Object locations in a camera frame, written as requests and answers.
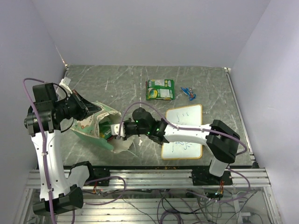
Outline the green white paper bag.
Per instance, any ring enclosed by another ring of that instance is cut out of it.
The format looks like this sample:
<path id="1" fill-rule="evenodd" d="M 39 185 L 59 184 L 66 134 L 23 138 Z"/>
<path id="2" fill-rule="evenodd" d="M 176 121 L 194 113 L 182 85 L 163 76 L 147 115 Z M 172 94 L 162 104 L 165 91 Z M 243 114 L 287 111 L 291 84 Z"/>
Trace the green white paper bag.
<path id="1" fill-rule="evenodd" d="M 118 140 L 115 136 L 105 140 L 99 136 L 99 123 L 110 121 L 112 125 L 117 124 L 121 120 L 121 112 L 99 101 L 95 101 L 93 104 L 102 108 L 100 113 L 82 121 L 75 121 L 71 130 L 83 141 L 115 154 L 128 151 L 134 142 L 134 136 L 129 137 L 127 140 Z"/>

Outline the green yellow chips bag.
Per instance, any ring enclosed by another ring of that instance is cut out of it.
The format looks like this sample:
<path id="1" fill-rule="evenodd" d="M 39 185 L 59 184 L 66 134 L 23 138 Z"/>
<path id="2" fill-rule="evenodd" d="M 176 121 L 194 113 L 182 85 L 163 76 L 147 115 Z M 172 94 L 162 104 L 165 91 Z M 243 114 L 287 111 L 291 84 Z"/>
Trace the green yellow chips bag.
<path id="1" fill-rule="evenodd" d="M 110 121 L 99 123 L 99 136 L 101 138 L 108 140 L 109 138 L 112 137 L 111 125 L 112 124 Z"/>

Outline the blue M&M's packet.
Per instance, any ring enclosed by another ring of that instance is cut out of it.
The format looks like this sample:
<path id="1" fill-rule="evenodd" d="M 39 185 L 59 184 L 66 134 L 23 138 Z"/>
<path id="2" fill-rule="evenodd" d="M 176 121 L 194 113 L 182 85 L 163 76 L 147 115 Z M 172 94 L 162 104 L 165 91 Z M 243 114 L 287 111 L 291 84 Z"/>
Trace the blue M&M's packet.
<path id="1" fill-rule="evenodd" d="M 196 94 L 193 92 L 191 87 L 181 87 L 181 90 L 188 96 L 190 101 L 196 98 Z"/>

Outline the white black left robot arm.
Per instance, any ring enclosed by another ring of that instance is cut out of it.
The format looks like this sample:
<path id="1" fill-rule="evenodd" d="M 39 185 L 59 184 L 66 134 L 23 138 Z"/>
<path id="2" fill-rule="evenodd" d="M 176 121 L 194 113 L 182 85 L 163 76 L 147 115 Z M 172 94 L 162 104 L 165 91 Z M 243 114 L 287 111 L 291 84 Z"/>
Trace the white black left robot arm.
<path id="1" fill-rule="evenodd" d="M 95 181 L 89 161 L 71 167 L 69 176 L 64 173 L 60 153 L 61 121 L 82 121 L 100 112 L 101 108 L 81 97 L 75 90 L 59 100 L 55 83 L 33 86 L 34 99 L 24 125 L 34 144 L 40 172 L 40 201 L 33 205 L 33 212 L 40 216 L 55 216 L 83 207 L 84 185 Z"/>

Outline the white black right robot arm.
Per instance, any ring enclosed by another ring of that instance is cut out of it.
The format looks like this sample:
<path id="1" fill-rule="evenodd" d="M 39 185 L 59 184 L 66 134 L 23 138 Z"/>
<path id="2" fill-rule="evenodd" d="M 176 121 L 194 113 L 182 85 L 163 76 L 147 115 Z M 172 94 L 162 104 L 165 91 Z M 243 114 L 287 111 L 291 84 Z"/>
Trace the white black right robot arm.
<path id="1" fill-rule="evenodd" d="M 227 166 L 235 162 L 240 145 L 240 135 L 221 120 L 215 119 L 207 125 L 177 125 L 164 117 L 154 119 L 142 107 L 133 111 L 131 119 L 122 119 L 115 130 L 117 137 L 124 140 L 133 135 L 145 135 L 159 145 L 177 141 L 204 145 L 213 155 L 206 173 L 212 185 L 220 182 Z"/>

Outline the yellow framed whiteboard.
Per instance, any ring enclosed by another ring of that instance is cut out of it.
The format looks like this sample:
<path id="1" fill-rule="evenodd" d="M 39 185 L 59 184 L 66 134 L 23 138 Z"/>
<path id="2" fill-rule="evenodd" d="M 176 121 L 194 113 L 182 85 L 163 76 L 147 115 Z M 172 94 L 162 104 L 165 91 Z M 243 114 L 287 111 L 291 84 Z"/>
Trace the yellow framed whiteboard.
<path id="1" fill-rule="evenodd" d="M 202 125 L 202 105 L 190 105 L 167 110 L 166 119 L 179 127 L 199 128 Z M 167 129 L 169 143 L 162 145 L 163 160 L 199 159 L 202 156 L 203 142 L 199 132 L 194 130 Z"/>

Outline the aluminium mounting rail frame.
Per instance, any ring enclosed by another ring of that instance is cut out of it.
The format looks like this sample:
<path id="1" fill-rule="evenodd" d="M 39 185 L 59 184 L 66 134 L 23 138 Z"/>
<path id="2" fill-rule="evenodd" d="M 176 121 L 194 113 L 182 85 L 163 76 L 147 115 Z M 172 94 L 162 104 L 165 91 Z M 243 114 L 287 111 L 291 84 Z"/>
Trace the aluminium mounting rail frame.
<path id="1" fill-rule="evenodd" d="M 98 167 L 83 187 L 84 204 L 55 216 L 58 224 L 280 224 L 264 168 Z"/>

